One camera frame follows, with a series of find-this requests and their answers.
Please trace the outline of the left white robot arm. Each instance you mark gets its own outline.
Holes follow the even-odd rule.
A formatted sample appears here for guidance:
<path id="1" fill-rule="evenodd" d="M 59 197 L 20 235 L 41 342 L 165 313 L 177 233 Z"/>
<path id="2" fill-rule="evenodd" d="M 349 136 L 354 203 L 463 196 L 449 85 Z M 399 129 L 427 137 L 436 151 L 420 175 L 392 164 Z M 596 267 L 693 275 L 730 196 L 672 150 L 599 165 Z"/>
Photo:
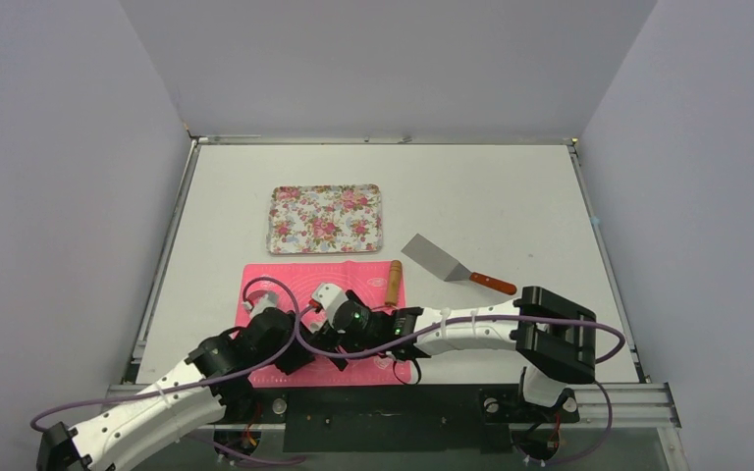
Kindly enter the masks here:
<path id="1" fill-rule="evenodd" d="M 259 409 L 250 374 L 281 359 L 296 313 L 268 307 L 245 326 L 206 338 L 168 373 L 98 416 L 41 435 L 38 470 L 131 470 L 211 424 L 241 422 Z"/>

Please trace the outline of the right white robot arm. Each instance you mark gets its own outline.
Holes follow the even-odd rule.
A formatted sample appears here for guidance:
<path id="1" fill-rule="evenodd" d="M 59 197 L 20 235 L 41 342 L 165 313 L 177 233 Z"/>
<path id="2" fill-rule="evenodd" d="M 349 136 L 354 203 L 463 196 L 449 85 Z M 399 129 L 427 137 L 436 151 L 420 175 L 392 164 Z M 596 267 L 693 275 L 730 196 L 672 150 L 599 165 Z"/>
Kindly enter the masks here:
<path id="1" fill-rule="evenodd" d="M 496 305 L 466 309 L 407 307 L 372 310 L 350 290 L 322 284 L 309 304 L 325 314 L 331 357 L 386 355 L 399 362 L 461 350 L 506 350 L 527 362 L 514 393 L 516 410 L 538 419 L 569 385 L 587 385 L 596 373 L 596 315 L 540 287 Z"/>

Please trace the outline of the wooden dough roller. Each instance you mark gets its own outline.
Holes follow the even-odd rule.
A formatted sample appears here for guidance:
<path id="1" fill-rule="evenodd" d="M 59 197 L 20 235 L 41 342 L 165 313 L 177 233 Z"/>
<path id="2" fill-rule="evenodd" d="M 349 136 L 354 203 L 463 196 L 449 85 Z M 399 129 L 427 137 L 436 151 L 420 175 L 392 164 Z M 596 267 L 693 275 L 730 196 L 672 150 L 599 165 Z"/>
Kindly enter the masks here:
<path id="1" fill-rule="evenodd" d="M 387 275 L 386 291 L 384 296 L 385 305 L 395 308 L 400 301 L 400 290 L 403 283 L 403 263 L 400 260 L 393 260 L 389 265 Z"/>

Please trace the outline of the metal spatula wooden handle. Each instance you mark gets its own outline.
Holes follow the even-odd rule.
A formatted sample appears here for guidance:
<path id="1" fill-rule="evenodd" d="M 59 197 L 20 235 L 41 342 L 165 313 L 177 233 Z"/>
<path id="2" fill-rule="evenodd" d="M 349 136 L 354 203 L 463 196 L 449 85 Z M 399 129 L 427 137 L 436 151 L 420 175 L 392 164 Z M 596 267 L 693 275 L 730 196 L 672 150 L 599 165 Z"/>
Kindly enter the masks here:
<path id="1" fill-rule="evenodd" d="M 401 253 L 444 282 L 472 282 L 507 295 L 517 293 L 516 285 L 469 270 L 455 257 L 421 234 L 416 234 Z"/>

